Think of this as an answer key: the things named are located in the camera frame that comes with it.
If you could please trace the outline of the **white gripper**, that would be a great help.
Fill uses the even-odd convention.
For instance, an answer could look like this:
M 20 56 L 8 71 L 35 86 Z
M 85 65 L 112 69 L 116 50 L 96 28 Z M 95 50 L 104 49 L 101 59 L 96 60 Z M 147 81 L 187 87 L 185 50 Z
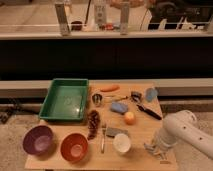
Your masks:
M 159 155 L 162 160 L 168 160 L 167 151 L 177 144 L 177 139 L 166 129 L 160 128 L 154 134 L 152 145 L 144 144 L 144 148 L 153 156 Z

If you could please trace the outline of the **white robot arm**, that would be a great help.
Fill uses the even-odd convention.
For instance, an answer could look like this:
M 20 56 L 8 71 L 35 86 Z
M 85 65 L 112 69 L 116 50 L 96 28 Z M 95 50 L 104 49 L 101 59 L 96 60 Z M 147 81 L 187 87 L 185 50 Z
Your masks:
M 213 136 L 196 127 L 197 117 L 189 110 L 169 114 L 162 120 L 150 144 L 144 148 L 153 156 L 164 156 L 179 140 L 192 145 L 213 160 Z

